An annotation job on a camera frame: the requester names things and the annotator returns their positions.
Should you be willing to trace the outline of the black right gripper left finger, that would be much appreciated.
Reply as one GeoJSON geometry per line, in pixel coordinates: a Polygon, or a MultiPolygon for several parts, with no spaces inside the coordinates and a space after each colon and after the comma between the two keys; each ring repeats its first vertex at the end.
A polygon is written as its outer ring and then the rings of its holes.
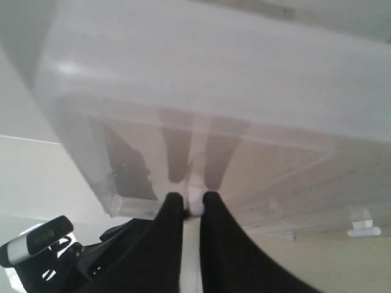
{"type": "Polygon", "coordinates": [[[78,292],[179,292],[183,198],[169,193],[135,244],[78,292]]]}

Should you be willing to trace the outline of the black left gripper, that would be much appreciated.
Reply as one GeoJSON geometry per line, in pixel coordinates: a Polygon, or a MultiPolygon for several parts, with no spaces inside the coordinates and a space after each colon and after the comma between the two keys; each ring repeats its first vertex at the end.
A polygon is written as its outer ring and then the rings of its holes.
{"type": "Polygon", "coordinates": [[[106,230],[98,243],[86,246],[74,242],[71,232],[34,257],[1,267],[13,269],[26,292],[76,292],[118,260],[150,224],[149,220],[132,219],[106,230]]]}

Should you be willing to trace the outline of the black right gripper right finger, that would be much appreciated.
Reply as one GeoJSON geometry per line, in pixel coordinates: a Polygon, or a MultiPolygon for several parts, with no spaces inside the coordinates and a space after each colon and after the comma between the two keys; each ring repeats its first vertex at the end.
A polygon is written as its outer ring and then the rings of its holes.
{"type": "Polygon", "coordinates": [[[245,233],[217,192],[203,196],[200,268],[203,292],[318,292],[284,269],[245,233]]]}

